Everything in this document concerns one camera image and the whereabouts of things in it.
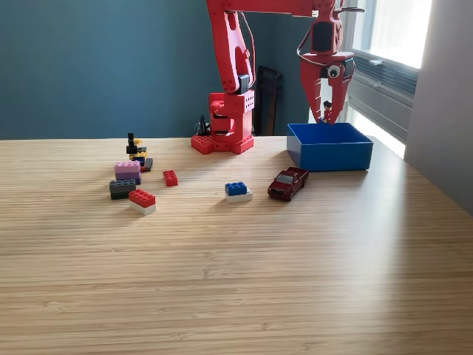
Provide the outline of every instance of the black lego piece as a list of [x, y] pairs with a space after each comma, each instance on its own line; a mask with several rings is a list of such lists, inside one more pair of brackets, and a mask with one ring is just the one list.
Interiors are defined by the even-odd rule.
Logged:
[[153, 166], [153, 158], [148, 158], [148, 159], [146, 159], [146, 162], [145, 162], [145, 172], [150, 172], [152, 166]]
[[137, 146], [126, 146], [126, 154], [137, 154], [138, 147]]
[[133, 133], [128, 134], [128, 145], [135, 146], [135, 134]]
[[136, 182], [135, 179], [110, 181], [109, 188], [111, 195], [120, 194], [122, 192], [128, 193], [136, 190]]
[[115, 192], [114, 194], [110, 194], [111, 200], [125, 200], [128, 198], [129, 192]]

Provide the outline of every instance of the red lego brick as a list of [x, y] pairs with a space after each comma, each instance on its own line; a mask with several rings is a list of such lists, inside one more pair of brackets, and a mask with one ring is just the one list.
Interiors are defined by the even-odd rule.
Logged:
[[174, 170], [169, 170], [168, 172], [163, 172], [163, 179], [167, 187], [177, 186], [177, 176], [174, 173]]
[[130, 192], [128, 198], [144, 209], [156, 204], [156, 197], [139, 189]]
[[195, 135], [191, 139], [191, 145], [202, 154], [210, 154], [214, 151], [214, 140], [210, 135]]

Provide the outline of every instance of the red toy car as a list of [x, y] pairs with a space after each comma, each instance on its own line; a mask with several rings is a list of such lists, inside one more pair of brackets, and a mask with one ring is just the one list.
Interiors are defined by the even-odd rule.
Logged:
[[307, 183], [309, 172], [298, 168], [289, 168], [280, 172], [278, 177], [268, 187], [271, 197], [291, 201], [296, 192]]

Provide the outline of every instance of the lego minifigure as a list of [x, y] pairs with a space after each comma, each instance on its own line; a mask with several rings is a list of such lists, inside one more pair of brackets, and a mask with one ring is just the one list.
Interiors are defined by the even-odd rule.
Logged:
[[324, 118], [320, 120], [321, 124], [328, 123], [330, 116], [332, 115], [332, 103], [330, 101], [324, 102]]

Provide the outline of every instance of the blue box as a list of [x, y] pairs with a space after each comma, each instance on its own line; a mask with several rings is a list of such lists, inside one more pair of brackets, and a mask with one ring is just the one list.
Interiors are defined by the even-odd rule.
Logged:
[[225, 192], [228, 196], [246, 195], [247, 188], [244, 183], [227, 183]]
[[287, 150], [309, 172], [367, 170], [372, 141], [351, 124], [288, 124]]

